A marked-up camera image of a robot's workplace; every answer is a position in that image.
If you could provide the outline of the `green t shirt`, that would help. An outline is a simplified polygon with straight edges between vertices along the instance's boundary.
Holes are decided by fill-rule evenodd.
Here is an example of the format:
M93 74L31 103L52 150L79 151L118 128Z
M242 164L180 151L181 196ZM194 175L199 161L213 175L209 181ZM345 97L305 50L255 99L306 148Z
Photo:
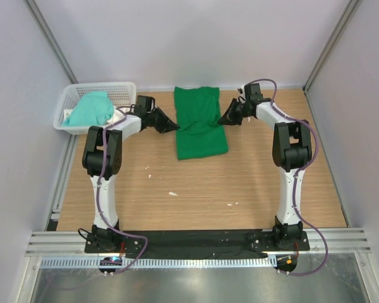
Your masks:
M218 124L220 90L217 87L174 88L178 160L222 155L229 151L224 127Z

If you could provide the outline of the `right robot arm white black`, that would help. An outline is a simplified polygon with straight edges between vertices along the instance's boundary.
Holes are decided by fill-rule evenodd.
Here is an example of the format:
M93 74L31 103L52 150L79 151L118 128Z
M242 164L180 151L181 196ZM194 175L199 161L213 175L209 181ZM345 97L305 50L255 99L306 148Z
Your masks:
M311 128L307 121L297 120L279 109L273 97L265 98L258 80L239 89L239 97L232 100L218 124L240 125L249 117L264 122L274 132L272 158L280 173L280 200L268 238L277 249L292 249L303 236L299 209L304 171L314 156Z

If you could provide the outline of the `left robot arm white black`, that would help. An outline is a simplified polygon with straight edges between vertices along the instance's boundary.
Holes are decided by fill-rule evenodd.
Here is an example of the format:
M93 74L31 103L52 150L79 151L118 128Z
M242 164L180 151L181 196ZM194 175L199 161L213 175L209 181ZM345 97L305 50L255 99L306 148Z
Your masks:
M116 177L123 163L123 141L146 128L164 134L179 129L155 98L139 95L129 106L115 108L115 115L105 126L88 129L82 165L93 187L95 216L91 231L85 237L86 253L113 253L122 247L126 237L119 230L116 211Z

